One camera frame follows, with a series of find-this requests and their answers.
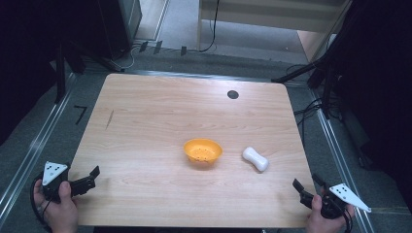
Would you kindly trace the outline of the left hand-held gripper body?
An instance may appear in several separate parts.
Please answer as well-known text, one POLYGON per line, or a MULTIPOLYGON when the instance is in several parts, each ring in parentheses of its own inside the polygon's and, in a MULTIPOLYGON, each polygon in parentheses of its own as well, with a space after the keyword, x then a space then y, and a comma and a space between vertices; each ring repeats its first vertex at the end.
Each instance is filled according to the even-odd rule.
POLYGON ((76 181, 68 180, 70 164, 59 164, 47 161, 44 166, 42 187, 45 198, 54 203, 60 202, 58 194, 60 184, 68 182, 71 186, 71 196, 86 194, 92 188, 95 188, 95 179, 91 175, 76 181))

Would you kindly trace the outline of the white bone-shaped soap bar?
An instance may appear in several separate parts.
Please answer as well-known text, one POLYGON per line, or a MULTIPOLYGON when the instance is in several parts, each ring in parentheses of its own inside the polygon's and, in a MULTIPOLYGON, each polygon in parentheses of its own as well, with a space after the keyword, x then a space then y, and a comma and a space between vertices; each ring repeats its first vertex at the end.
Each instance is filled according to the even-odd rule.
POLYGON ((269 161, 252 147, 245 148, 242 157, 252 163, 260 172, 264 172, 269 165, 269 161))

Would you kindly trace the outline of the dark cabinet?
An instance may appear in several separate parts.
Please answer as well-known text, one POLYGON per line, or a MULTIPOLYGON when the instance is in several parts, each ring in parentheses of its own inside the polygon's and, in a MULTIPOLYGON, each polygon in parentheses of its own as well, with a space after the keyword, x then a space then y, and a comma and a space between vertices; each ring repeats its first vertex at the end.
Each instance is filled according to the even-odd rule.
POLYGON ((142 11, 140 0, 97 0, 103 36, 102 55, 117 59, 131 50, 142 11))

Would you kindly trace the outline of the metal floor rail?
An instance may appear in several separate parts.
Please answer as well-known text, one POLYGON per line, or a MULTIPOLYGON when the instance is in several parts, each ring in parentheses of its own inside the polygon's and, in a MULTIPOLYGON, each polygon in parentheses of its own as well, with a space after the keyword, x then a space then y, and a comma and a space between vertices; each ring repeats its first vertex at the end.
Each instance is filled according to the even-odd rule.
MULTIPOLYGON (((326 118, 325 114, 321 110, 318 110, 317 116, 320 125, 323 128, 327 143, 329 145, 342 182, 349 186, 349 188, 355 194, 357 194, 358 197, 361 197, 359 189, 345 160, 344 153, 342 152, 342 149, 337 141, 330 120, 326 118)), ((375 229, 372 225, 369 213, 367 211, 356 208, 356 219, 361 233, 375 233, 375 229)))
POLYGON ((250 77, 236 77, 236 76, 226 76, 226 75, 192 74, 192 73, 164 72, 164 71, 132 70, 132 71, 124 72, 124 74, 142 75, 142 76, 151 76, 151 77, 162 76, 162 77, 210 79, 210 80, 221 80, 221 81, 272 83, 270 78, 250 78, 250 77))
POLYGON ((18 164, 18 169, 14 173, 9 185, 0 197, 0 229, 3 227, 9 213, 18 199, 24 184, 29 178, 36 165, 44 146, 49 140, 56 124, 58 123, 70 97, 73 86, 77 82, 78 76, 71 73, 66 81, 66 93, 61 100, 54 104, 46 121, 43 123, 39 133, 34 137, 28 147, 28 151, 22 161, 18 164))

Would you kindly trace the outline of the black tape corner mark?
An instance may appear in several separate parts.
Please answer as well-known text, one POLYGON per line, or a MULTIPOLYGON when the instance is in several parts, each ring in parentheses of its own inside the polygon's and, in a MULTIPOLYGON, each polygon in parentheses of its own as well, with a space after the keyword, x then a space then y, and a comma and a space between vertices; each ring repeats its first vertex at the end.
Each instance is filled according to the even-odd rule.
POLYGON ((81 113, 80 113, 80 115, 79 115, 79 117, 78 117, 78 119, 76 120, 76 123, 75 123, 76 125, 78 125, 81 122, 81 120, 83 119, 83 117, 84 117, 84 115, 87 111, 87 106, 75 105, 74 108, 79 109, 81 111, 81 113))

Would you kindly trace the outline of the dark curtain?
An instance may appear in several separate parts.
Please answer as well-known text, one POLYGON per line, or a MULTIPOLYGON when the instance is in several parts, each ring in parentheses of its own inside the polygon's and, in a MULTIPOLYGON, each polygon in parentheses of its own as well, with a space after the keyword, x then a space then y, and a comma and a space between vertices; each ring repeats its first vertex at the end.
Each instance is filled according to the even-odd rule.
POLYGON ((95 0, 0 0, 0 146, 57 81, 63 56, 84 70, 95 0))
POLYGON ((353 0, 335 42, 335 91, 367 136, 360 151, 412 213, 412 0, 353 0))

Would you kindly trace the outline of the orange perforated plastic bowl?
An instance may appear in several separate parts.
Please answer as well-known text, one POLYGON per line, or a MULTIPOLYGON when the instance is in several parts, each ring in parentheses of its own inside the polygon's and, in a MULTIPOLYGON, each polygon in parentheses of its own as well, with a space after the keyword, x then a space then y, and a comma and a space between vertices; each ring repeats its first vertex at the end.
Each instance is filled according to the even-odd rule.
POLYGON ((222 147, 210 139, 191 139, 185 142, 184 152, 190 162, 214 163, 223 153, 222 147))

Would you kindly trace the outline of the person's right hand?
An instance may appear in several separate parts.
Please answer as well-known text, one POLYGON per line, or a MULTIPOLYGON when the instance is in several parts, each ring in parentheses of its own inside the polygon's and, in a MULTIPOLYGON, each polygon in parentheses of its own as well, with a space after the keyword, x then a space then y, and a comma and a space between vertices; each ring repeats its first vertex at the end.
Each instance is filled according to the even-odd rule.
POLYGON ((315 194, 312 199, 312 212, 306 220, 306 233, 339 233, 346 225, 345 217, 341 216, 336 219, 324 218, 321 215, 322 206, 322 197, 315 194))

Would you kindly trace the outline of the black metal stand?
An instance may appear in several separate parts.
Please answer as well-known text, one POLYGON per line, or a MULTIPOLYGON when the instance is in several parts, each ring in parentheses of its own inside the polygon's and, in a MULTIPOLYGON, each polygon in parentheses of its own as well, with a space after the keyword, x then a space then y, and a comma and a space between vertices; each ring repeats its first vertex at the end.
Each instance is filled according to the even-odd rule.
POLYGON ((321 84, 324 85, 323 95, 321 97, 321 109, 324 116, 327 119, 330 119, 330 93, 335 80, 335 64, 331 58, 321 57, 307 65, 303 65, 301 68, 298 68, 297 70, 292 71, 281 78, 275 78, 271 81, 273 83, 285 83, 310 71, 312 71, 312 75, 307 81, 307 85, 311 89, 318 88, 321 84))
POLYGON ((55 103, 58 104, 63 99, 66 92, 66 81, 65 81, 65 62, 63 54, 63 45, 59 44, 56 48, 56 60, 55 60, 55 71, 56 71, 56 97, 55 103))

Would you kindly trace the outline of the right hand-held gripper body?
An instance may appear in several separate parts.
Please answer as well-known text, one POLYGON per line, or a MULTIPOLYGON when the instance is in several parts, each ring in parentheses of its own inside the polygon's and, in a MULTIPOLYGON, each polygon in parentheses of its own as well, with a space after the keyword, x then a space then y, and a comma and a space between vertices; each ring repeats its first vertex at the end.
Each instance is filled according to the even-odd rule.
POLYGON ((343 216, 344 209, 348 204, 357 207, 367 213, 371 209, 352 191, 346 184, 340 183, 326 189, 322 197, 323 206, 321 215, 328 219, 335 219, 343 216))

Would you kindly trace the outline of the person's left hand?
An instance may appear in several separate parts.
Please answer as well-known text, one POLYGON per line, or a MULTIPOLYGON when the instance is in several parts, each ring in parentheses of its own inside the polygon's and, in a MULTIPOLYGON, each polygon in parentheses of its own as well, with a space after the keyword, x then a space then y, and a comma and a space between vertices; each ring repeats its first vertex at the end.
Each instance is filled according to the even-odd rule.
POLYGON ((71 186, 62 182, 58 195, 60 203, 48 203, 42 193, 42 181, 37 180, 33 187, 35 210, 41 211, 52 233, 78 233, 78 209, 71 197, 71 186))

